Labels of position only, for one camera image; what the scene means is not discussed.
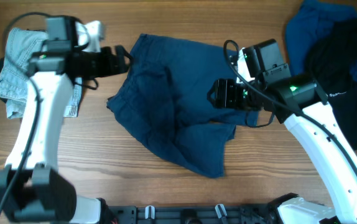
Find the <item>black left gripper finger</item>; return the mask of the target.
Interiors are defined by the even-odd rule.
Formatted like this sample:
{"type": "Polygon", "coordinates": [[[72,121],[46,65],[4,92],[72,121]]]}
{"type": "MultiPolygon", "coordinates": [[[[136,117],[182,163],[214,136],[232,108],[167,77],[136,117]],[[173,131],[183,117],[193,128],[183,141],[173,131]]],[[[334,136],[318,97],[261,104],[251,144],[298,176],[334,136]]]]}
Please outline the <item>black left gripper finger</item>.
{"type": "Polygon", "coordinates": [[[124,55],[117,56],[115,71],[116,74],[126,73],[129,70],[129,63],[126,62],[126,57],[124,55]]]}
{"type": "Polygon", "coordinates": [[[125,58],[127,58],[129,62],[133,61],[131,54],[122,45],[116,45],[114,48],[119,62],[125,62],[125,58]]]}

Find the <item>dark blue shorts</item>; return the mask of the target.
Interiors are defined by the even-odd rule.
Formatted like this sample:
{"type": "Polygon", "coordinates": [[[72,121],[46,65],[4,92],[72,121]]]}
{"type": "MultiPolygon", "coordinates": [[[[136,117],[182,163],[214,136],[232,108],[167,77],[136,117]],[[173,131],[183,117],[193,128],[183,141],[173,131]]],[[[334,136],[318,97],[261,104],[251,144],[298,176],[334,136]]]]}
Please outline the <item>dark blue shorts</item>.
{"type": "Polygon", "coordinates": [[[107,107],[150,152],[209,178],[224,174],[225,144],[237,126],[258,114],[217,109],[207,99],[213,83],[233,78],[215,45],[142,34],[131,49],[134,63],[107,107]]]}

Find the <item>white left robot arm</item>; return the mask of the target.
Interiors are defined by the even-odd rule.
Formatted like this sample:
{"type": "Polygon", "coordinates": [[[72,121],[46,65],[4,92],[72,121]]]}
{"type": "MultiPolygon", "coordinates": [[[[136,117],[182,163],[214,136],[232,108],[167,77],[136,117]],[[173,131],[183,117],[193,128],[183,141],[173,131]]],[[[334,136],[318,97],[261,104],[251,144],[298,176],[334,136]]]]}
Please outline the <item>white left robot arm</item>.
{"type": "Polygon", "coordinates": [[[100,21],[46,15],[45,23],[47,38],[25,71],[27,100],[17,141],[0,169],[0,216],[12,223],[117,223],[102,198],[78,195],[58,173],[58,142],[77,79],[126,73],[132,57],[120,45],[100,45],[100,21]]]}

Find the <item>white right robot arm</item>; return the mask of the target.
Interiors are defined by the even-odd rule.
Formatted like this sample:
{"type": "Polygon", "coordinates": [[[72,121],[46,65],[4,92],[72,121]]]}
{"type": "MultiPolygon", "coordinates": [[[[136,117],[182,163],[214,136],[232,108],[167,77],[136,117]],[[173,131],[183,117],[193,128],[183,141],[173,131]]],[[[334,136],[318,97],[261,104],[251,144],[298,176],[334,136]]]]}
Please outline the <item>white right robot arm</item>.
{"type": "Polygon", "coordinates": [[[266,222],[357,223],[357,156],[316,79],[292,76],[274,39],[223,56],[235,78],[216,80],[208,101],[215,108],[271,112],[305,149],[333,204],[286,194],[267,204],[266,222]]]}

